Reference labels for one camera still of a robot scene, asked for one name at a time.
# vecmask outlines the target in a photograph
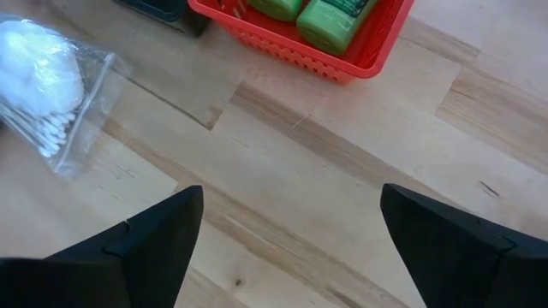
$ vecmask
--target green container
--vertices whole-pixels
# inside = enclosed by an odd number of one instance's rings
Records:
[[[301,36],[340,56],[378,0],[312,0],[297,18]]]
[[[259,12],[278,21],[294,21],[301,9],[302,0],[249,0]]]

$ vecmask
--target red plastic basket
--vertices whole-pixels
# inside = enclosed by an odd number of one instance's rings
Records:
[[[380,73],[414,0],[378,0],[340,57],[312,47],[301,38],[294,23],[275,21],[250,7],[246,0],[188,2],[192,9],[217,21],[243,44],[345,83]]]

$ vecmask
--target cotton ball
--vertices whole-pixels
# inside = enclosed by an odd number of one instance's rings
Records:
[[[27,21],[0,23],[0,94],[36,117],[77,108],[84,86],[71,43]]]

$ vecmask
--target plastic bag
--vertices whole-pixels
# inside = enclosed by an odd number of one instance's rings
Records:
[[[0,117],[55,173],[79,172],[128,75],[112,52],[0,15]]]

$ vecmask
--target black object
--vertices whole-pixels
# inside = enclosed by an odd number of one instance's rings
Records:
[[[209,18],[190,9],[187,0],[117,1],[194,37],[199,37],[210,21]]]
[[[0,307],[173,307],[202,212],[189,187],[46,259],[0,259]]]
[[[394,184],[381,209],[428,308],[548,307],[548,243]]]

